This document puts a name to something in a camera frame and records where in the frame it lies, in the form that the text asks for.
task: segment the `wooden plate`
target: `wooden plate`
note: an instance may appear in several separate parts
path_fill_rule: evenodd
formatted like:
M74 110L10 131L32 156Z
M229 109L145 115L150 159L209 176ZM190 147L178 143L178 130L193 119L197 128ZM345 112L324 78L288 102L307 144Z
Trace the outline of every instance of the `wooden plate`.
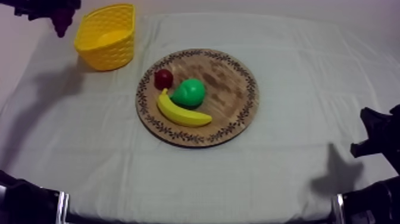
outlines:
M166 119L157 108L161 91L154 87L154 73L168 69L174 75L172 94L184 80L203 81L206 97L196 109L212 116L203 127L184 127ZM140 80L136 109L143 124L160 139L191 148L224 143L251 123L258 108L258 87L251 72L237 59L211 49L188 49L157 61Z

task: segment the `yellow banana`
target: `yellow banana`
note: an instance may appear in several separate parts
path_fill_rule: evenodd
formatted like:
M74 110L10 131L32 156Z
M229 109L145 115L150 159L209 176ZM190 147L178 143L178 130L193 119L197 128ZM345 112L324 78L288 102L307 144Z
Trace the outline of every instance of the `yellow banana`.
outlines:
M168 89L163 89L157 101L158 108L166 118L187 127L203 126L212 121L210 115L178 107L171 101L167 91Z

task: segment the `white tablecloth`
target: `white tablecloth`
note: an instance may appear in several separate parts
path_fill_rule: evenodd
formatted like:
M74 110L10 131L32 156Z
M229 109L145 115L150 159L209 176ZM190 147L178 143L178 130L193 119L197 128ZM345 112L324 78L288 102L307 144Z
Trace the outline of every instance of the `white tablecloth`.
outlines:
M136 56L96 73L77 59L76 24L49 30L0 117L0 165L71 194L71 211L122 221L221 223L314 219L330 196L396 173L354 159L360 109L400 103L396 39L306 20L243 14L139 17ZM257 79L260 107L234 140L207 150L159 141L135 109L140 77L161 57L212 48Z

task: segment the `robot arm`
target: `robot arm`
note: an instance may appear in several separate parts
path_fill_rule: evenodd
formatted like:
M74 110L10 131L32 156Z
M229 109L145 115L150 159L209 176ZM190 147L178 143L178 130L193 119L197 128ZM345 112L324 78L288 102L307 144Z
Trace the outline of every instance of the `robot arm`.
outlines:
M29 21L50 18L60 38L65 35L75 10L81 5L80 0L0 0L0 4L14 7L15 15L28 15Z
M0 171L0 213L6 215L6 224L63 224L68 201L63 192L41 188Z

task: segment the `plastic basket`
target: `plastic basket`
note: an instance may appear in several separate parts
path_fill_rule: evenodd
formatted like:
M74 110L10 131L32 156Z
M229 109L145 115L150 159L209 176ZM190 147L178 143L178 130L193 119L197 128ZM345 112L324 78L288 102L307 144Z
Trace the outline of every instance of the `plastic basket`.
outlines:
M114 70L125 66L134 55L135 6L116 4L83 17L75 48L94 69Z

